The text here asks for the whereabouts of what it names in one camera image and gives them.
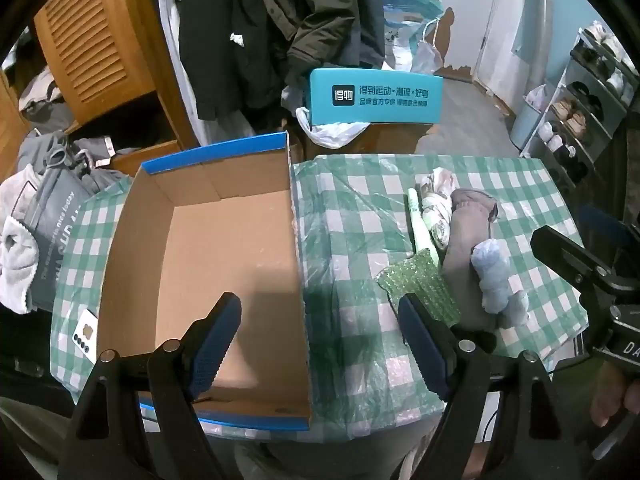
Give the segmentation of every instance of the gray floor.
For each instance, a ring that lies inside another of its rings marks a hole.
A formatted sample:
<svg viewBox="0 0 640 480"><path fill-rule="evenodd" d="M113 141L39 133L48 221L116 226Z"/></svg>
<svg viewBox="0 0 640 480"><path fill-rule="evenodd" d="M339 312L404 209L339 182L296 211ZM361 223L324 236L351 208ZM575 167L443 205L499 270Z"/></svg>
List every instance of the gray floor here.
<svg viewBox="0 0 640 480"><path fill-rule="evenodd" d="M416 153L518 156L505 117L475 85L444 80L442 116L437 131L418 141Z"/></svg>

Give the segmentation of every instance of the checkered tablecloth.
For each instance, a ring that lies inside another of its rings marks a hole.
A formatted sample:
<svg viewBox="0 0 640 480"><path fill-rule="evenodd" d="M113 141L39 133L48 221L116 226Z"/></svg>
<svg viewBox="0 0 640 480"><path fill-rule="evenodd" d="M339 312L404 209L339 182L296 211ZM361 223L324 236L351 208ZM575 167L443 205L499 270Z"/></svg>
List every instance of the checkered tablecloth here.
<svg viewBox="0 0 640 480"><path fill-rule="evenodd" d="M532 349L547 358L586 327L575 289L531 253L530 236L545 224L580 243L571 215L539 160L318 156L292 168L312 427L304 433L269 434L202 422L207 433L328 442L406 424L441 410L441 402L426 389L402 341L385 292L374 280L380 270L412 254L404 195L438 166L453 171L459 187L484 189L499 200L492 234L510 258L511 288L529 293L528 323L500 330L497 352L516 356ZM83 206L65 253L54 306L51 367L75 396L91 365L75 350L70 335L83 305L95 312L99 303L108 245L128 185ZM92 254L94 244L100 254ZM143 414L154 418L152 408L144 408Z"/></svg>

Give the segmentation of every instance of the metal screw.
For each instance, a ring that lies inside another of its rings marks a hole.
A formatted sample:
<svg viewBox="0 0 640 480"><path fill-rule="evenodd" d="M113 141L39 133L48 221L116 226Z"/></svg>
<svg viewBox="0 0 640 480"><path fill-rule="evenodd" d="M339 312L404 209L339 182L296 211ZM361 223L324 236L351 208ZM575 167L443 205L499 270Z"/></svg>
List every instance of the metal screw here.
<svg viewBox="0 0 640 480"><path fill-rule="evenodd" d="M114 357L116 357L116 352L113 350L105 350L100 354L100 361L108 363L109 361L113 361Z"/></svg>
<svg viewBox="0 0 640 480"><path fill-rule="evenodd" d="M609 307L609 312L611 313L611 315L613 316L613 319L620 319L620 309L618 307L616 307L615 305L611 305Z"/></svg>
<svg viewBox="0 0 640 480"><path fill-rule="evenodd" d="M175 352L178 348L180 348L179 339L169 339L169 341L162 343L162 350L165 352Z"/></svg>
<svg viewBox="0 0 640 480"><path fill-rule="evenodd" d="M535 363L538 360L538 356L535 354L535 352L532 352L531 350L525 350L522 353L522 356L530 363Z"/></svg>
<svg viewBox="0 0 640 480"><path fill-rule="evenodd" d="M463 352L471 353L476 349L476 343L469 341L469 339L463 339L462 341L459 341L458 348Z"/></svg>

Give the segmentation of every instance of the cabinet door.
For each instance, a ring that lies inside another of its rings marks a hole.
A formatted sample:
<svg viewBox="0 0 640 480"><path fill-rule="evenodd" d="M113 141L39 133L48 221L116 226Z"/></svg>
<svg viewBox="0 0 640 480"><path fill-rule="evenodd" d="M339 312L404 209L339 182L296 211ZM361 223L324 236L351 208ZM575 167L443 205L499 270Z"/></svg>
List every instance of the cabinet door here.
<svg viewBox="0 0 640 480"><path fill-rule="evenodd" d="M18 149L28 128L4 71L0 70L0 182L14 173Z"/></svg>
<svg viewBox="0 0 640 480"><path fill-rule="evenodd" d="M49 0L35 24L79 124L154 90L124 0Z"/></svg>

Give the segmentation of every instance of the human hand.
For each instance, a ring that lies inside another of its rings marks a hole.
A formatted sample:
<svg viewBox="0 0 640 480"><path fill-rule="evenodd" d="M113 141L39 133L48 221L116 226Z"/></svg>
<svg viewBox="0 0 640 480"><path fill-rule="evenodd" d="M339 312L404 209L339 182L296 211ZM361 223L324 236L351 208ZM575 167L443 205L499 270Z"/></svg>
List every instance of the human hand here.
<svg viewBox="0 0 640 480"><path fill-rule="evenodd" d="M621 406L636 415L640 413L640 380L630 383L615 365L605 362L591 402L591 420L601 428Z"/></svg>

